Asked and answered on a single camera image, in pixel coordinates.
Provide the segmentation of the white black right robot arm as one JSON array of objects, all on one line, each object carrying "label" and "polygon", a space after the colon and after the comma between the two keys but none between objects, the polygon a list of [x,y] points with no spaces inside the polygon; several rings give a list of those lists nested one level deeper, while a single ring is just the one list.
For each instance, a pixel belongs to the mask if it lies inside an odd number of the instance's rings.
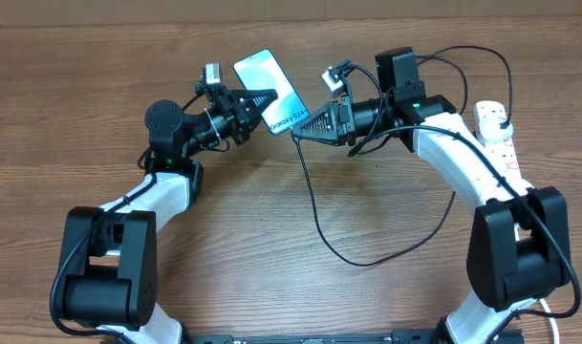
[{"label": "white black right robot arm", "polygon": [[472,214],[466,258],[470,292],[436,327],[395,330],[396,343],[520,343],[512,320],[559,319],[545,304],[556,289],[579,281],[571,264],[568,209],[554,187],[523,179],[512,147],[511,109],[492,101],[474,109],[474,130],[462,110],[429,96],[420,79],[425,57],[403,47],[380,53],[371,79],[375,99],[355,101],[350,61],[322,76],[333,100],[292,127],[295,142],[348,146],[368,154],[397,138],[429,162]]}]

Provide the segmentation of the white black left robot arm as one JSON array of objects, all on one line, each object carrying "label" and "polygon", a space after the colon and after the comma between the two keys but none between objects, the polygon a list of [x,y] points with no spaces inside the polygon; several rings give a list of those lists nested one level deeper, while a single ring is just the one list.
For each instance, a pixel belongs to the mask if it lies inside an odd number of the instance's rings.
[{"label": "white black left robot arm", "polygon": [[273,89],[196,86],[209,105],[198,115],[169,99],[145,112],[149,145],[138,160],[142,182],[99,207],[77,206],[66,217],[49,309],[71,336],[109,343],[188,343],[186,326],[157,302],[157,234],[201,192],[203,151],[224,153],[246,142],[277,99]]}]

